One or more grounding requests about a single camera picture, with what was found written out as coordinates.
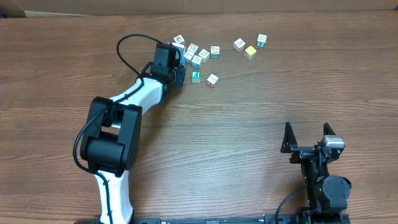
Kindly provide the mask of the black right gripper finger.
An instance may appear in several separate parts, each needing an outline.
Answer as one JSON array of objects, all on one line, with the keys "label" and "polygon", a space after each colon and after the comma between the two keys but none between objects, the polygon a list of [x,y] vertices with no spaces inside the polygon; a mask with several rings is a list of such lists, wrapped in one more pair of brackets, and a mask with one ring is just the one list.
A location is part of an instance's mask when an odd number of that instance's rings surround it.
[{"label": "black right gripper finger", "polygon": [[323,125],[323,135],[335,135],[335,132],[332,130],[332,128],[330,127],[330,125],[328,123],[325,123]]},{"label": "black right gripper finger", "polygon": [[284,138],[280,148],[281,153],[291,153],[293,148],[298,147],[294,131],[289,122],[285,124]]}]

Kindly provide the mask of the blue letter wooden block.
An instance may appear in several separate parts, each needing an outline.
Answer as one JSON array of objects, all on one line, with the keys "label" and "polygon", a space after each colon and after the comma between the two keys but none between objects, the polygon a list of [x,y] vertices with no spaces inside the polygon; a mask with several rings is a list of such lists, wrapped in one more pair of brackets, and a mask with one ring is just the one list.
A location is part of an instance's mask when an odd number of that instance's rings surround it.
[{"label": "blue letter wooden block", "polygon": [[173,45],[174,47],[177,48],[177,53],[176,53],[175,58],[179,59],[179,65],[184,65],[185,64],[185,58],[183,56],[184,56],[184,53],[185,53],[185,46],[182,45],[182,44],[178,44],[176,42],[171,42],[171,41],[167,41],[167,44],[168,45]]}]

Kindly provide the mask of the sailboat picture wooden block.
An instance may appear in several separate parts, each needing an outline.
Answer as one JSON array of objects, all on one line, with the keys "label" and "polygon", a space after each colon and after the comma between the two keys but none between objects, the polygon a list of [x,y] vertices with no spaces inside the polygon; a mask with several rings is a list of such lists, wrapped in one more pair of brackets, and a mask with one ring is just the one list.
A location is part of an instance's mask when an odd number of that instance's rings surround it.
[{"label": "sailboat picture wooden block", "polygon": [[185,61],[186,61],[187,63],[191,64],[194,55],[195,55],[195,54],[194,54],[193,52],[191,52],[191,51],[188,50],[188,51],[186,51],[186,52],[184,53],[183,57],[184,57],[184,59],[185,59]]}]

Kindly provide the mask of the green letter wooden block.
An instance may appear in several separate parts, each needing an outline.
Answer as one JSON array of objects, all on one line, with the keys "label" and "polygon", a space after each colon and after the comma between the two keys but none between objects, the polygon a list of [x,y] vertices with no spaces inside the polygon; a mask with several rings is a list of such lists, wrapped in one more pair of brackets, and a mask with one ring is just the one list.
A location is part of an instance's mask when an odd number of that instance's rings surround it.
[{"label": "green letter wooden block", "polygon": [[192,83],[200,83],[201,82],[201,71],[193,71],[191,75]]}]

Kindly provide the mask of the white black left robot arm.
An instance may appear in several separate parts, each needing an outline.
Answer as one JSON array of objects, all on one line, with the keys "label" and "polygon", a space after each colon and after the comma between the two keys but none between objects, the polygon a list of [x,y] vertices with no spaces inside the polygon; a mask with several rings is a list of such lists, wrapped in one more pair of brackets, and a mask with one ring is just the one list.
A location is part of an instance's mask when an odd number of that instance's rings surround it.
[{"label": "white black left robot arm", "polygon": [[87,122],[76,137],[74,160],[97,180],[101,215],[97,223],[132,223],[129,171],[139,150],[142,115],[160,103],[171,88],[183,85],[186,69],[181,63],[184,47],[158,43],[135,84],[112,98],[97,96],[90,105]]}]

